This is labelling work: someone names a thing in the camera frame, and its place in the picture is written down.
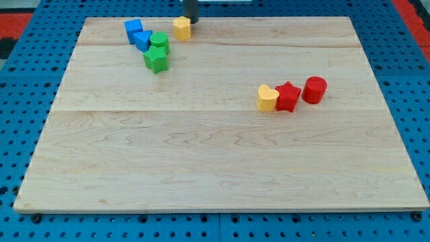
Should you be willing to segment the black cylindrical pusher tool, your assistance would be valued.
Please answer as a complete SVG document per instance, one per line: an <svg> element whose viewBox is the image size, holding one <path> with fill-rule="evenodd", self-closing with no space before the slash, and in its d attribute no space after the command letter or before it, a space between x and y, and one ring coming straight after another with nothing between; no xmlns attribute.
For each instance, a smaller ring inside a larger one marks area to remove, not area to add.
<svg viewBox="0 0 430 242"><path fill-rule="evenodd" d="M183 0L183 16L190 19L192 24L199 21L198 0Z"/></svg>

